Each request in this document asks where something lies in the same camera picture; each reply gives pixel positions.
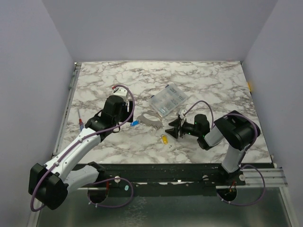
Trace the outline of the blue key tag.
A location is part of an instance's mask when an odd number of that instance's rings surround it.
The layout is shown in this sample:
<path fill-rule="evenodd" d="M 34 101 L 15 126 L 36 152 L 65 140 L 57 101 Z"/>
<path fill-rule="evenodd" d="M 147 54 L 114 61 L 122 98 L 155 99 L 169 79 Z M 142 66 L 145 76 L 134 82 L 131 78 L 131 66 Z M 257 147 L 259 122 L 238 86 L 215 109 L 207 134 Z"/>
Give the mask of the blue key tag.
<path fill-rule="evenodd" d="M 132 127 L 134 127 L 134 126 L 136 126 L 136 125 L 138 125 L 140 122 L 138 121 L 138 120 L 136 120 L 136 121 L 133 121 L 132 123 L 130 123 L 130 125 L 132 126 Z"/>

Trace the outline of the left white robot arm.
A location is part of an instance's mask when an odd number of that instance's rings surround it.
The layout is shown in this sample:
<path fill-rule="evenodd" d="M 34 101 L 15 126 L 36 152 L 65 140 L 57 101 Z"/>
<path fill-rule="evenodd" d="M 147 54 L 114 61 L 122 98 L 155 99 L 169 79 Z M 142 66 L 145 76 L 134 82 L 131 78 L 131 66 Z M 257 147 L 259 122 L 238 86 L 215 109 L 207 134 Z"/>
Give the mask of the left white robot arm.
<path fill-rule="evenodd" d="M 100 144 L 116 128 L 133 120 L 135 100 L 126 95 L 111 95 L 101 111 L 85 124 L 74 141 L 44 165 L 35 164 L 30 170 L 28 192 L 32 196 L 30 209 L 38 212 L 44 207 L 57 209 L 67 195 L 82 186 L 95 187 L 113 181 L 105 169 L 95 162 L 75 171 L 74 167 L 94 147 Z"/>

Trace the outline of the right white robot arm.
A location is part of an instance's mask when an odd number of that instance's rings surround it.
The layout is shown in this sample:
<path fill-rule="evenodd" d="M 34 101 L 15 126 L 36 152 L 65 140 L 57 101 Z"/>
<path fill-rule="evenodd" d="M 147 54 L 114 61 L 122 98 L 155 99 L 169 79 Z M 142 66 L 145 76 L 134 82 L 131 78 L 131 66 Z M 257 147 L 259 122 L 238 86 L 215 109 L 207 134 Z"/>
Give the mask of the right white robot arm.
<path fill-rule="evenodd" d="M 217 146 L 223 139 L 228 143 L 228 149 L 221 163 L 222 169 L 217 179 L 223 185 L 228 185 L 235 178 L 234 172 L 240 169 L 247 150 L 254 144 L 260 135 L 259 127 L 249 118 L 237 111 L 232 111 L 214 121 L 211 126 L 207 116 L 197 114 L 193 123 L 188 123 L 185 112 L 169 123 L 167 134 L 178 139 L 183 135 L 197 137 L 200 148 L 209 150 Z"/>

